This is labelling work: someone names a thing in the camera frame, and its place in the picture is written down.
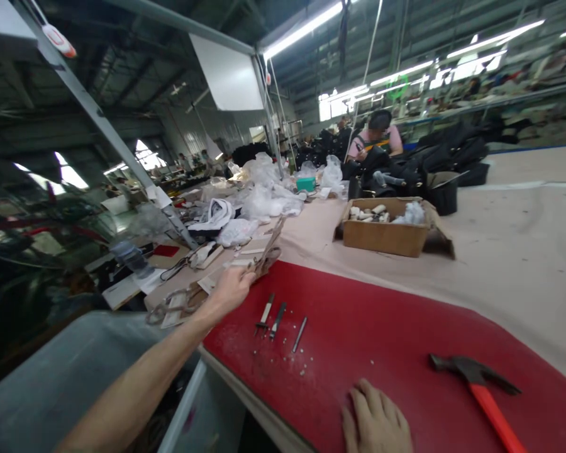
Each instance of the white board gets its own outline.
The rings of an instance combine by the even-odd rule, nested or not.
[[[249,55],[189,34],[209,90],[219,110],[263,110]]]

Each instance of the red hammer handle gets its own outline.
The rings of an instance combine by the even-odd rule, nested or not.
[[[503,441],[503,445],[509,453],[526,453],[526,449],[519,441],[514,430],[509,426],[508,421],[501,413],[501,409],[497,406],[491,392],[483,385],[470,384],[470,389],[476,400],[480,403],[480,407],[489,418],[495,431]]]

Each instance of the clear plastic bottle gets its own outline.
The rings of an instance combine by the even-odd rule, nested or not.
[[[143,252],[128,240],[123,240],[111,247],[111,253],[120,264],[125,264],[140,279],[150,276],[154,268],[143,256]]]

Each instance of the cardboard box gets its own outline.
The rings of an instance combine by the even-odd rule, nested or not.
[[[390,213],[391,220],[393,220],[397,216],[403,215],[406,205],[412,201],[418,201],[424,209],[425,225],[396,225],[350,220],[350,208],[352,206],[358,206],[361,210],[365,210],[383,204]],[[455,259],[453,240],[444,230],[436,208],[419,197],[350,200],[341,215],[337,230],[342,231],[341,234],[346,247],[414,258],[421,254],[426,239],[432,238],[441,243],[441,249],[445,254]]]

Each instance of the hammer head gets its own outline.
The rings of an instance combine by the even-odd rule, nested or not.
[[[461,374],[470,383],[485,385],[486,379],[488,379],[510,395],[522,393],[518,387],[511,384],[503,376],[469,357],[454,355],[449,359],[443,359],[437,355],[430,354],[430,362],[436,371],[456,372]]]

